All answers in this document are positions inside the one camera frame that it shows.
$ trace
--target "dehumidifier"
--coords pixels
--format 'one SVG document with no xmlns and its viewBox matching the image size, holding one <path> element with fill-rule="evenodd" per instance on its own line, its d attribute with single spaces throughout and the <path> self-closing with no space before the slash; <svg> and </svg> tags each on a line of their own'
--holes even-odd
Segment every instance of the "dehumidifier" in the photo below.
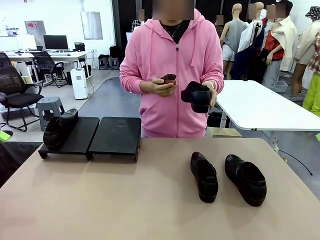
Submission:
<svg viewBox="0 0 320 240">
<path fill-rule="evenodd" d="M 74 68 L 70 71 L 74 98 L 77 100 L 88 97 L 88 88 L 85 70 L 83 68 Z"/>
</svg>

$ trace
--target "pink hoodie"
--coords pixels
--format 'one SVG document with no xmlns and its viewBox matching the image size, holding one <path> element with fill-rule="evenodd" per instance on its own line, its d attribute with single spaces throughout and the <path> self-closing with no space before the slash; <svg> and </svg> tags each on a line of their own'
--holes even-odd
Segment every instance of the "pink hoodie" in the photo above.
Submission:
<svg viewBox="0 0 320 240">
<path fill-rule="evenodd" d="M 200 138 L 206 133 L 207 114 L 195 113 L 181 100 L 181 91 L 191 81 L 212 81 L 218 93 L 224 87 L 220 40 L 215 26 L 194 10 L 194 20 L 176 44 L 159 20 L 149 19 L 132 33 L 120 66 L 124 90 L 141 94 L 139 112 L 146 137 Z M 141 81 L 176 74 L 178 87 L 161 97 L 144 93 Z"/>
</svg>

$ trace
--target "gray plastic stool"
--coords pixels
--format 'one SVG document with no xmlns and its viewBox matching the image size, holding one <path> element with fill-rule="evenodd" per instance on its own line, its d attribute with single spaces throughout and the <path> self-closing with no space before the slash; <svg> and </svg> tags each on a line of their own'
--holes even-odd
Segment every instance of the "gray plastic stool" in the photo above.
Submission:
<svg viewBox="0 0 320 240">
<path fill-rule="evenodd" d="M 110 57 L 111 60 L 111 70 L 119 70 L 119 59 L 117 57 Z"/>
<path fill-rule="evenodd" d="M 108 70 L 110 68 L 109 59 L 107 57 L 98 59 L 99 70 Z"/>
<path fill-rule="evenodd" d="M 48 123 L 53 117 L 59 117 L 65 113 L 60 97 L 57 96 L 41 98 L 36 103 L 36 107 L 39 111 L 41 131 L 46 129 Z"/>
</svg>

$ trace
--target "black undershirt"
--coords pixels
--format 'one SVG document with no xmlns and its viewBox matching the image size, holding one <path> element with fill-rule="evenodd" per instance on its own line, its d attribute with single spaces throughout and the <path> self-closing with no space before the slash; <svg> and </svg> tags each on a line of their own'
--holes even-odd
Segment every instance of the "black undershirt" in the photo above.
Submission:
<svg viewBox="0 0 320 240">
<path fill-rule="evenodd" d="M 178 25 L 169 26 L 169 25 L 164 25 L 162 23 L 161 25 L 164 28 L 164 30 L 168 32 L 170 37 L 173 35 L 173 41 L 176 44 L 179 44 L 181 37 L 188 29 L 189 23 L 190 23 L 190 20 L 183 20 L 181 24 L 178 24 Z"/>
</svg>

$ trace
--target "yellow-green pants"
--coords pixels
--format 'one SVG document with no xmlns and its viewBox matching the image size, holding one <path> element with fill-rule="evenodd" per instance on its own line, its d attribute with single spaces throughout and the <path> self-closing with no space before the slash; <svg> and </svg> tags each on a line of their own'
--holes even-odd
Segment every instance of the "yellow-green pants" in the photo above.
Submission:
<svg viewBox="0 0 320 240">
<path fill-rule="evenodd" d="M 312 75 L 302 107 L 320 117 L 320 74 L 316 72 Z"/>
</svg>

